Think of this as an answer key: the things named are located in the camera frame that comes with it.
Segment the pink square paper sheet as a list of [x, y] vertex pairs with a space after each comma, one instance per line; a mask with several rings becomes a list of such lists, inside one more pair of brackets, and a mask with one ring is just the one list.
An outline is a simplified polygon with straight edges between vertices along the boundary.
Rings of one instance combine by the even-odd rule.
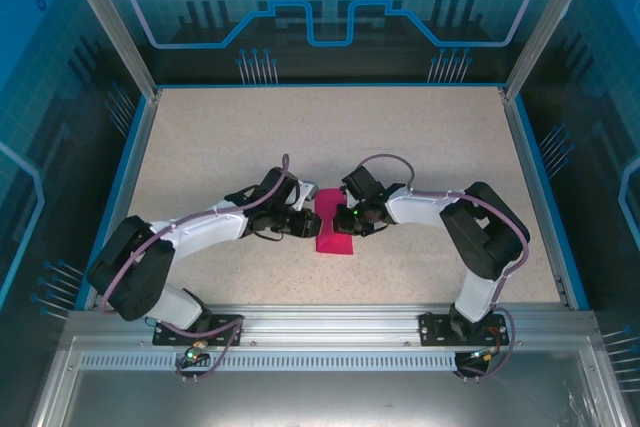
[[333, 225], [338, 207], [345, 205], [345, 197], [338, 188], [318, 191], [314, 200], [314, 210], [322, 220], [322, 226], [316, 237], [317, 253], [342, 256], [351, 256], [354, 253], [352, 238], [347, 234], [337, 233]]

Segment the grey sheet metal tray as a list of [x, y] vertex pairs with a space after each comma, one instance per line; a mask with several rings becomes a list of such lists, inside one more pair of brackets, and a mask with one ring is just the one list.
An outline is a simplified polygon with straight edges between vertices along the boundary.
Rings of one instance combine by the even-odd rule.
[[34, 427], [618, 427], [569, 359], [525, 355], [475, 381], [444, 372], [84, 371]]

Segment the aluminium mounting rail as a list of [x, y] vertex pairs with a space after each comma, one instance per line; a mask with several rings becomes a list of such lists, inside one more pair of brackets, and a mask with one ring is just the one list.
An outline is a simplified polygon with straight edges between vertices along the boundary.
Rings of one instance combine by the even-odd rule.
[[[565, 351], [603, 344], [591, 311], [558, 303], [507, 303], [515, 328], [514, 350]], [[446, 314], [446, 304], [392, 305], [214, 305], [215, 314], [244, 317], [240, 348], [250, 350], [417, 350], [418, 316]], [[59, 348], [143, 351], [153, 348], [153, 328], [144, 321], [125, 322], [98, 311], [69, 315]]]

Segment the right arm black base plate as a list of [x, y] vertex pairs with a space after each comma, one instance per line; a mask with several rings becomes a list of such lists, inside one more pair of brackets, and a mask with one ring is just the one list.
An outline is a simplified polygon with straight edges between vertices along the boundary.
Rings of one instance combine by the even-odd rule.
[[490, 311], [476, 323], [463, 316], [426, 312], [418, 317], [423, 347], [500, 347], [510, 345], [506, 318]]

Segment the aluminium side rail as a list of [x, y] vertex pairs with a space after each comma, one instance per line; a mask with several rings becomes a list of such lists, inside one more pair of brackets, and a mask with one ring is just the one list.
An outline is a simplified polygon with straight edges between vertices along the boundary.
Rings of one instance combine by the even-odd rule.
[[519, 95], [509, 99], [504, 90], [500, 94], [560, 302], [571, 310], [589, 310], [590, 304], [524, 104]]
[[136, 109], [89, 256], [88, 266], [91, 266], [97, 258], [111, 233], [129, 211], [159, 100], [160, 96], [155, 100], [142, 97]]

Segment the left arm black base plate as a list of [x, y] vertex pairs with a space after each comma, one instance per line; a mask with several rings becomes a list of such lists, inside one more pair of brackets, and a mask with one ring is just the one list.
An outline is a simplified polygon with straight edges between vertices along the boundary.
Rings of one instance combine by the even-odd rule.
[[211, 314], [187, 329], [188, 335], [182, 335], [165, 324], [157, 322], [152, 338], [155, 346], [191, 347], [196, 343], [212, 348], [224, 347], [228, 342], [238, 346], [244, 317], [233, 314]]

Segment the aluminium frame post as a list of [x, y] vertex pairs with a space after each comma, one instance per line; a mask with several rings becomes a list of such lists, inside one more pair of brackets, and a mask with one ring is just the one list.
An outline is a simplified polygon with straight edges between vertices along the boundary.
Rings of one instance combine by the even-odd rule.
[[112, 0], [87, 0], [141, 94], [153, 102], [158, 87]]
[[525, 43], [503, 89], [503, 99], [513, 103], [549, 43], [573, 0], [548, 0]]

